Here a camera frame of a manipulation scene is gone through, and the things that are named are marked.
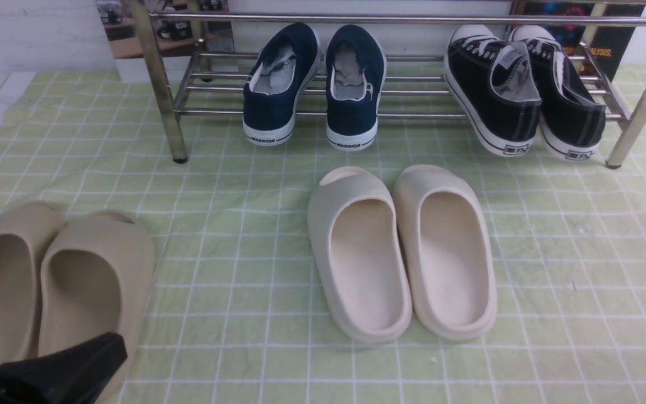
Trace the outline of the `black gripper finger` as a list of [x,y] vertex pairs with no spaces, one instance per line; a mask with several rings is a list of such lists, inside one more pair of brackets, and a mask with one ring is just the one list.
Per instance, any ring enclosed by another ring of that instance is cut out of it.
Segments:
[[0,403],[94,403],[128,358],[106,332],[51,355],[0,365]]

